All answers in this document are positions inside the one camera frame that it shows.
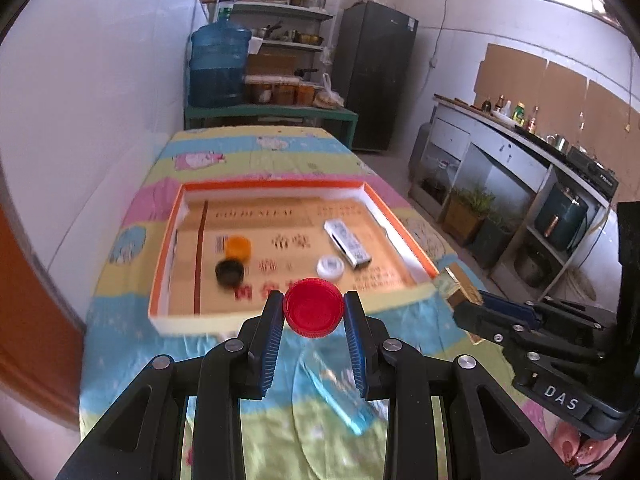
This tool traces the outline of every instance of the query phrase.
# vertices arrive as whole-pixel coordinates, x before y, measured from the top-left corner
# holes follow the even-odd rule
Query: red bottle cap
[[[304,337],[324,337],[342,319],[344,300],[340,290],[320,278],[305,278],[284,295],[284,317],[294,332]]]

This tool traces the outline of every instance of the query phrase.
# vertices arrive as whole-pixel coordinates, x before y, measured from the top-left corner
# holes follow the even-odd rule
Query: refrigerator
[[[331,80],[358,126],[354,150],[389,147],[418,21],[374,2],[346,9]]]

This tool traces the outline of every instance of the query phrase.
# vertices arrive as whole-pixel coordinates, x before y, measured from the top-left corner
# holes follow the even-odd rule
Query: orange door
[[[48,294],[0,208],[0,383],[78,424],[82,332]]]

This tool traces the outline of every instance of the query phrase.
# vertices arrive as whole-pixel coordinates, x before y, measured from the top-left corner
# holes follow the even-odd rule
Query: countertop
[[[454,101],[453,99],[449,99],[448,97],[444,97],[438,94],[434,94],[434,99],[437,102],[439,102],[439,104],[442,104],[443,106],[452,108],[453,110],[456,110],[462,114],[465,114],[466,116],[471,117],[476,121],[479,121],[485,124],[486,126],[491,127],[501,135],[519,144],[525,150],[531,153],[534,153],[536,155],[536,158],[541,158],[546,160],[549,164],[552,164],[553,166],[558,168],[560,171],[565,173],[567,176],[569,176],[572,180],[575,180],[578,184],[580,184],[580,186],[582,186],[584,190],[586,190],[591,196],[593,196],[600,203],[601,206],[605,208],[609,207],[610,204],[607,201],[607,199],[604,198],[591,184],[589,184],[586,180],[584,180],[579,174],[577,174],[574,170],[569,168],[564,162],[561,162],[560,160],[555,158],[553,155],[547,153],[545,150],[535,145],[530,140],[516,133],[515,130],[511,130],[510,128],[502,124],[497,119],[494,119],[493,117],[489,116],[488,114],[485,114],[484,112],[481,112],[480,110],[472,108],[471,106],[467,105],[466,103],[463,103],[462,101]]]

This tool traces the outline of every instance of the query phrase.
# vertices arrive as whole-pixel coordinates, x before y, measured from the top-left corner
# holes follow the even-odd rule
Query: orange bottle cap
[[[230,236],[225,243],[225,256],[247,262],[251,257],[251,241],[243,236]]]

